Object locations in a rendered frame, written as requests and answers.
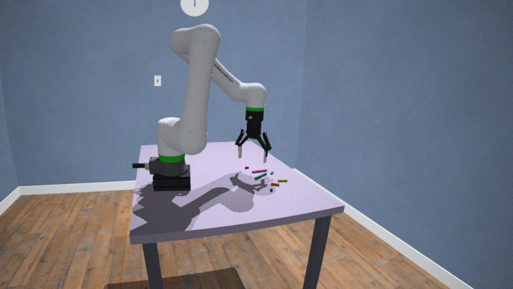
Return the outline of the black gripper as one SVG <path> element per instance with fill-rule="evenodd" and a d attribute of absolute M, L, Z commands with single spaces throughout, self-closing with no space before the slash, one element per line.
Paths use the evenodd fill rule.
<path fill-rule="evenodd" d="M 250 129 L 255 129 L 255 130 L 250 130 Z M 245 132 L 247 133 L 247 135 L 241 141 Z M 261 134 L 264 138 L 265 143 L 263 142 L 263 140 L 260 136 Z M 265 150 L 263 163 L 266 163 L 267 156 L 268 156 L 268 150 L 271 150 L 271 145 L 270 145 L 268 137 L 267 137 L 267 132 L 261 132 L 261 122 L 248 122 L 247 121 L 247 129 L 246 130 L 245 130 L 245 128 L 241 129 L 241 133 L 235 142 L 235 145 L 238 146 L 238 158 L 239 159 L 242 157 L 242 145 L 248 140 L 248 138 L 257 139 L 257 141 L 261 144 L 262 148 Z"/>

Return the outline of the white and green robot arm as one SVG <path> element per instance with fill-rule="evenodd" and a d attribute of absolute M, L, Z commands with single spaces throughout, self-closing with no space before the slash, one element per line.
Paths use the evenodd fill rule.
<path fill-rule="evenodd" d="M 188 172 L 185 154 L 199 154 L 207 145 L 211 80 L 231 100 L 246 102 L 245 119 L 248 122 L 263 121 L 265 87 L 258 83 L 241 83 L 226 70 L 216 59 L 220 40 L 218 30 L 208 24 L 178 29 L 172 33 L 170 48 L 188 63 L 181 117 L 169 117 L 157 123 L 159 157 L 151 157 L 145 163 L 133 163 L 133 168 L 145 168 L 150 174 L 163 176 L 180 176 Z"/>

